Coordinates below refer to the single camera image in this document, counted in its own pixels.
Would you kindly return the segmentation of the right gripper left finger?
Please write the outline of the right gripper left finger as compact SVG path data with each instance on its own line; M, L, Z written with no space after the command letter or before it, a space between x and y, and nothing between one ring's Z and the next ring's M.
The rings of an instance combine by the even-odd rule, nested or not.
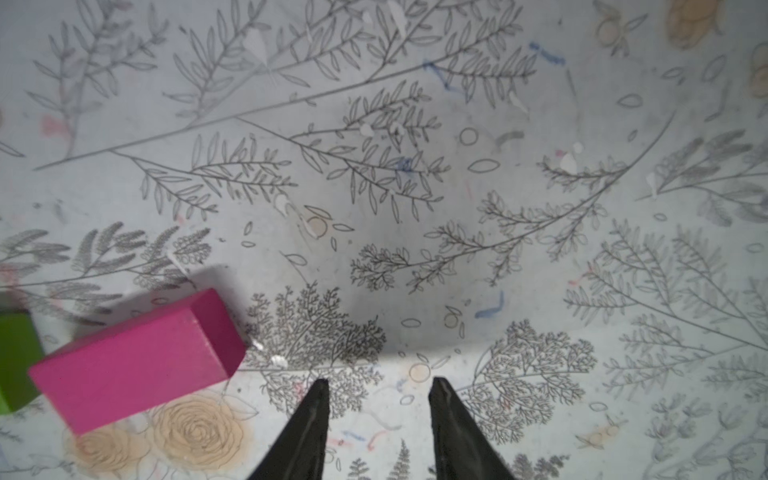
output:
M318 379L248 479L321 479L329 418L329 382Z

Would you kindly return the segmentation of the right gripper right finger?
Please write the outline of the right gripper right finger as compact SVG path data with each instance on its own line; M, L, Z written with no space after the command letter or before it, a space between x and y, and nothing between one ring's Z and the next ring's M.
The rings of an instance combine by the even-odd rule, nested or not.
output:
M451 383L435 377L429 392L437 480L513 480Z

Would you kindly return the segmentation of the magenta building block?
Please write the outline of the magenta building block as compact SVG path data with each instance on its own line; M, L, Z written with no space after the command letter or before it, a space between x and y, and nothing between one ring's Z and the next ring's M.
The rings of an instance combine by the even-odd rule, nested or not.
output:
M28 373L82 435L231 378L246 350L207 289L74 340Z

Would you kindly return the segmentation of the green building block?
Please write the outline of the green building block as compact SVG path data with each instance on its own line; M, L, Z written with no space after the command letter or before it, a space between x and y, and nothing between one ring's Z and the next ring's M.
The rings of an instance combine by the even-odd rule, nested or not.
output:
M40 392L29 368L44 357L37 330L27 312L1 313L1 414L15 413Z

